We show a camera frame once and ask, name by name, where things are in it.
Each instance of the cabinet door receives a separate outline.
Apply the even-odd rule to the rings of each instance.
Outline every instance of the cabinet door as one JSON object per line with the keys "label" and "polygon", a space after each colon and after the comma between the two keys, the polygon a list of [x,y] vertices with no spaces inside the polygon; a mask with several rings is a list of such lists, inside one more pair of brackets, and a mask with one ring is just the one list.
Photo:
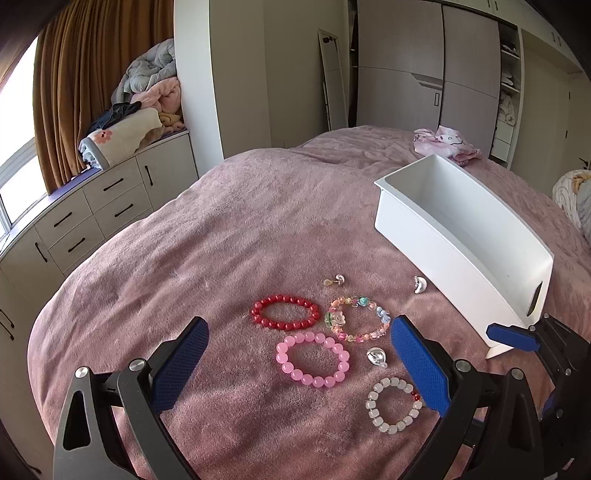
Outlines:
{"label": "cabinet door", "polygon": [[197,181],[188,135],[150,148],[136,158],[154,210],[175,199]]}
{"label": "cabinet door", "polygon": [[443,7],[445,81],[499,97],[501,44],[495,20]]}
{"label": "cabinet door", "polygon": [[443,78],[441,5],[359,0],[359,66]]}
{"label": "cabinet door", "polygon": [[437,130],[441,90],[412,73],[359,68],[358,125]]}
{"label": "cabinet door", "polygon": [[30,228],[0,262],[0,268],[38,314],[65,280],[60,269]]}
{"label": "cabinet door", "polygon": [[468,87],[445,82],[441,124],[458,130],[464,140],[480,148],[483,158],[491,152],[495,134],[497,98]]}

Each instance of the gray blanket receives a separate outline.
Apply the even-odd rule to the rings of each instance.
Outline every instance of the gray blanket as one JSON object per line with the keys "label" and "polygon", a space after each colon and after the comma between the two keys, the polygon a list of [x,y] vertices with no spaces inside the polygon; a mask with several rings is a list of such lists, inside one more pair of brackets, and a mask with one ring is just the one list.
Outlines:
{"label": "gray blanket", "polygon": [[591,180],[583,182],[577,194],[577,213],[581,220],[581,230],[591,246]]}
{"label": "gray blanket", "polygon": [[160,80],[176,74],[174,39],[169,38],[153,46],[127,67],[119,86],[111,95],[111,103],[129,102],[134,93],[145,92]]}

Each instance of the window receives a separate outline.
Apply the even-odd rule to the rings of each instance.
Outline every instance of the window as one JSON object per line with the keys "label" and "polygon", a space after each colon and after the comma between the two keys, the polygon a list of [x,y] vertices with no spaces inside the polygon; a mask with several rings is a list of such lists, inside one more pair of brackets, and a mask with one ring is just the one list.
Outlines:
{"label": "window", "polygon": [[33,62],[27,49],[0,92],[0,236],[46,195],[35,150]]}

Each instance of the colorful beaded bracelet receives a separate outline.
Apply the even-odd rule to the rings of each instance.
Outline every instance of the colorful beaded bracelet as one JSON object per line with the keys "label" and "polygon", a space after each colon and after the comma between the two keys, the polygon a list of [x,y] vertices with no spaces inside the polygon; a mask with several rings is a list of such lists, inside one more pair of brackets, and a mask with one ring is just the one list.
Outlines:
{"label": "colorful beaded bracelet", "polygon": [[[343,325],[345,322],[345,314],[343,314],[342,310],[339,308],[341,305],[350,305],[352,307],[367,307],[370,310],[375,311],[378,314],[378,318],[380,319],[381,326],[378,330],[375,330],[371,333],[365,333],[361,335],[350,335],[343,331]],[[377,303],[370,300],[367,297],[339,297],[336,300],[333,300],[330,304],[329,311],[326,312],[324,315],[324,322],[332,330],[333,333],[336,334],[339,340],[343,341],[346,340],[348,342],[357,342],[362,343],[367,340],[375,340],[380,338],[381,336],[386,335],[386,330],[390,326],[390,312],[388,310],[384,310],[380,307]]]}

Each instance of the white storage box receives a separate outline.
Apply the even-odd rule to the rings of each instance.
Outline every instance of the white storage box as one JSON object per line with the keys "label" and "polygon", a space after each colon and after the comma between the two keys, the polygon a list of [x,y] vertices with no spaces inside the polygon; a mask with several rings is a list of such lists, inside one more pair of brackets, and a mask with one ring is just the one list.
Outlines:
{"label": "white storage box", "polygon": [[486,328],[538,321],[554,261],[548,247],[498,196],[437,155],[375,184],[376,229],[464,315],[490,347],[487,358],[509,350]]}

